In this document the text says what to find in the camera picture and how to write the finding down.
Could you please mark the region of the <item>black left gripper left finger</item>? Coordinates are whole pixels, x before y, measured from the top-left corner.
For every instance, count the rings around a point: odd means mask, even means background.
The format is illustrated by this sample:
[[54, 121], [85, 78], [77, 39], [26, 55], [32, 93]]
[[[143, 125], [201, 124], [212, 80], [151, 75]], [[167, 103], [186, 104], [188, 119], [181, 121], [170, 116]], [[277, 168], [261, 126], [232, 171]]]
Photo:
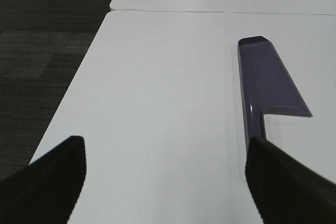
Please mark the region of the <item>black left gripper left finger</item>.
[[1, 181], [1, 223], [67, 223], [86, 178], [81, 136], [71, 136]]

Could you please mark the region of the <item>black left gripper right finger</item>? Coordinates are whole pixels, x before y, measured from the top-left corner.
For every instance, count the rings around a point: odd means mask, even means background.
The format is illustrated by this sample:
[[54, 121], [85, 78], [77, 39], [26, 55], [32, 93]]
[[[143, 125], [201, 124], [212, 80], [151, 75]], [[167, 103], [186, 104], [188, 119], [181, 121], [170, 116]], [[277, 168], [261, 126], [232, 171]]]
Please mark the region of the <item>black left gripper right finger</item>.
[[245, 176], [263, 223], [335, 223], [335, 183], [268, 140], [251, 138]]

